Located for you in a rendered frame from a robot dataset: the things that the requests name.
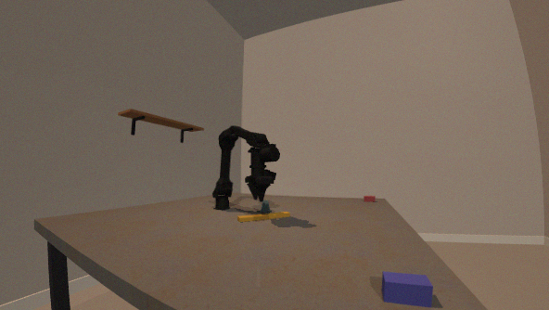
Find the purple rectangular block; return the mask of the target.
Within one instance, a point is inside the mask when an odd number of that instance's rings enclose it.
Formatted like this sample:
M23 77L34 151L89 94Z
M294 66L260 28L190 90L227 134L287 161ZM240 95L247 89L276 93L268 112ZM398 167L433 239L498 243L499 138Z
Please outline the purple rectangular block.
M384 302L431 307L433 285L427 275L385 271L382 271L382 275Z

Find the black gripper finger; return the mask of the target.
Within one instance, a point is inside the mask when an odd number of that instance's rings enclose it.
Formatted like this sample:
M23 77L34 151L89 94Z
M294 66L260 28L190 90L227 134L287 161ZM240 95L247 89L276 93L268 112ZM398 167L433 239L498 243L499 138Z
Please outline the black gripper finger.
M259 200L263 201L265 191L270 185L254 185L254 186L255 186Z
M258 184L247 184L247 185L249 187L252 197L256 200L258 198L258 195L254 185L258 185Z

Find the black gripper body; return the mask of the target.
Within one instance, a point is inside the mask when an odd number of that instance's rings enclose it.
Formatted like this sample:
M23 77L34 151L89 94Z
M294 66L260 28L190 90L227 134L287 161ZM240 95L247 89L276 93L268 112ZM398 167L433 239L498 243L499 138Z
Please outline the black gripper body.
M274 179L271 176L264 175L266 165L264 162L253 162L249 168L251 168L251 175L245 178L245 183L269 185L274 183Z

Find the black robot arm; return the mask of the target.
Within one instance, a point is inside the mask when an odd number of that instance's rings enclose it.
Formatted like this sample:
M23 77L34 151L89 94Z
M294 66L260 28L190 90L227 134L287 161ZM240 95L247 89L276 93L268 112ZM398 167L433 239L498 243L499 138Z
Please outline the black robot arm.
M265 134L253 133L235 125L223 130L219 135L219 145L222 149L220 179L217 180L212 193L216 199L216 208L213 209L216 210L230 209L228 197L232 196L233 191L233 182L230 180L230 154L238 137L245 139L252 146L248 151L251 163L278 161L280 158L276 144L270 144Z

